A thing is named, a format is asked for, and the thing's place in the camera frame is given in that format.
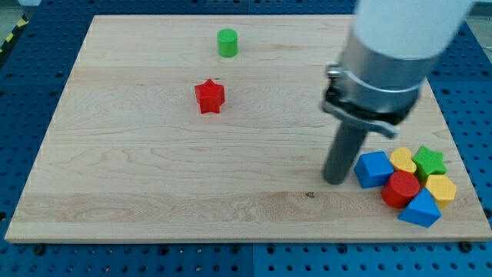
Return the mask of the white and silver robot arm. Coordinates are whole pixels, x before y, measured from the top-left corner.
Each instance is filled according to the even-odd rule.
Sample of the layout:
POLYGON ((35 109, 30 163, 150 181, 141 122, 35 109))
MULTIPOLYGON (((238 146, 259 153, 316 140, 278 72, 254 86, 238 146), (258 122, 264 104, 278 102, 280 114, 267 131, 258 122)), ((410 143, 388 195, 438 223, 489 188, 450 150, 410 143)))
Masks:
POLYGON ((338 136, 393 138, 473 6, 472 0, 360 0, 322 104, 338 136))

